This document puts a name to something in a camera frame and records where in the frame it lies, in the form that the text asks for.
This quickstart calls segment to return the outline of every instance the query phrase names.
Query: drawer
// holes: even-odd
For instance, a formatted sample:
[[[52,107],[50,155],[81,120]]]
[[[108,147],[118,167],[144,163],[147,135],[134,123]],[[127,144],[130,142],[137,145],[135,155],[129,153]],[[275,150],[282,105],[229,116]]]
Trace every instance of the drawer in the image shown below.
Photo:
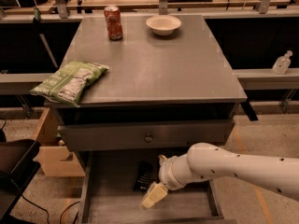
[[[70,150],[113,150],[224,143],[234,124],[231,119],[99,123],[59,126],[58,131]]]
[[[169,191],[151,209],[140,203],[144,191],[134,190],[139,163],[152,165],[151,184],[158,182],[159,154],[181,155],[175,149],[134,149],[91,152],[87,166],[78,223],[236,223],[224,220],[213,183],[190,184]]]

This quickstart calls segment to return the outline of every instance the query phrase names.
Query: cabinet top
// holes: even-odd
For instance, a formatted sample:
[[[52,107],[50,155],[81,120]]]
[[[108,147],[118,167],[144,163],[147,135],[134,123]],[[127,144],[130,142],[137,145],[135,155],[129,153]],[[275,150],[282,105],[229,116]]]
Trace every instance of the cabinet top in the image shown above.
[[[155,35],[150,15],[121,14],[123,39],[111,41],[104,16],[85,17],[64,57],[110,67],[81,105],[241,102],[246,94],[200,15],[176,15],[181,26]]]

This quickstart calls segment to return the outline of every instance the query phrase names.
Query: drawer front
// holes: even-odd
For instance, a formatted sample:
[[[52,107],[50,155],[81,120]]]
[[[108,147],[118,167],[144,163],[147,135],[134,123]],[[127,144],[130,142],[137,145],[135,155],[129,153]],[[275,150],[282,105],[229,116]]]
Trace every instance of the drawer front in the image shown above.
[[[59,126],[70,150],[185,147],[189,143],[226,142],[233,120],[200,120]]]

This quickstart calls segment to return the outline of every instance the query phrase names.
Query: open drawer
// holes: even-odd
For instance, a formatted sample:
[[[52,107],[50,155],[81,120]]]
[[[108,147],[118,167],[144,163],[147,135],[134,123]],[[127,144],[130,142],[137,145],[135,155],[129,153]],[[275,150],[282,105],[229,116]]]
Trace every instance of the open drawer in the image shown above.
[[[140,208],[145,191],[134,190],[139,163],[152,165],[150,179],[157,182],[157,156],[184,152],[183,148],[91,152],[82,189],[79,223],[236,223],[224,220],[215,201],[212,182],[169,191],[151,209]]]

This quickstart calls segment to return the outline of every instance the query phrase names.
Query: drawer handle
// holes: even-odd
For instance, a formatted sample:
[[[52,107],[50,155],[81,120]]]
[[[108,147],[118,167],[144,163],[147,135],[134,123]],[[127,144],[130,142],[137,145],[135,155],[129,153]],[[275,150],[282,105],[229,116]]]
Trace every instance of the drawer handle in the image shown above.
[[[144,137],[144,141],[150,143],[152,141],[152,136],[150,134],[147,134],[147,136]]]

